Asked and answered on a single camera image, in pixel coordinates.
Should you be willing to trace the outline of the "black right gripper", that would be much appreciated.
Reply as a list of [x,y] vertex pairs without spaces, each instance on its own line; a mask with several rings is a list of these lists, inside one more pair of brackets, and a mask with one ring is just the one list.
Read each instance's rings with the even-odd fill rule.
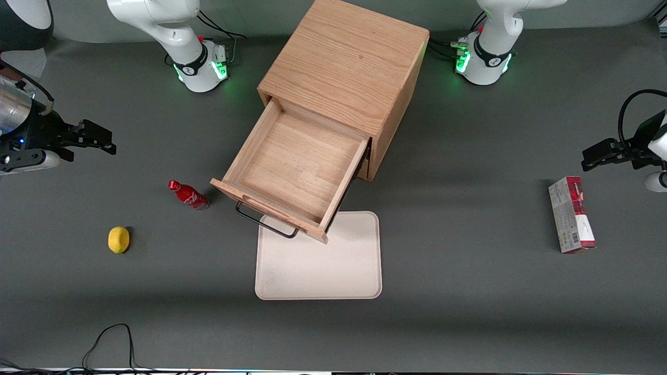
[[[2,157],[27,149],[43,149],[56,153],[65,161],[74,160],[74,152],[67,149],[67,143],[64,142],[70,140],[70,135],[73,135],[74,140],[78,138],[76,126],[63,121],[54,111],[41,116],[41,109],[31,109],[19,128],[8,135],[2,135]],[[93,121],[81,120],[78,134],[84,140],[94,143],[76,143],[73,147],[99,149],[112,156],[117,154],[116,145],[112,143],[113,134],[107,128]]]

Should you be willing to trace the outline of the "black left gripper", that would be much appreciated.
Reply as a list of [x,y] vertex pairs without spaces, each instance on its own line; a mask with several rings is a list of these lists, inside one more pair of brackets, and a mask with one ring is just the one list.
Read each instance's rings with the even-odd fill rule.
[[581,167],[584,172],[594,168],[629,162],[633,169],[648,166],[657,166],[665,169],[665,157],[658,156],[649,149],[649,144],[658,135],[665,135],[665,111],[642,122],[636,129],[634,136],[627,139],[624,135],[624,116],[619,118],[619,142],[613,138],[604,139],[582,152]]

